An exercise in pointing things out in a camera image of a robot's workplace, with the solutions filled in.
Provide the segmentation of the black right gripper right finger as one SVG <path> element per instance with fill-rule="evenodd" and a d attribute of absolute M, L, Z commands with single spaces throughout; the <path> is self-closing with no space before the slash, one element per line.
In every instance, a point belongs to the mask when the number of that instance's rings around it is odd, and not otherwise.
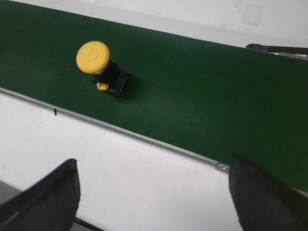
<path fill-rule="evenodd" d="M 244 231 L 306 231 L 308 198 L 240 154 L 232 158 L 229 190 Z"/>

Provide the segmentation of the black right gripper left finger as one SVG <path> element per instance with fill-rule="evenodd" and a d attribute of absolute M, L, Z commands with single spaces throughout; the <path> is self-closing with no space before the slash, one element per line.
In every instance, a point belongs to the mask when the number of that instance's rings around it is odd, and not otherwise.
<path fill-rule="evenodd" d="M 0 206 L 2 231 L 68 231 L 80 201 L 75 159 L 68 159 L 36 184 Z"/>

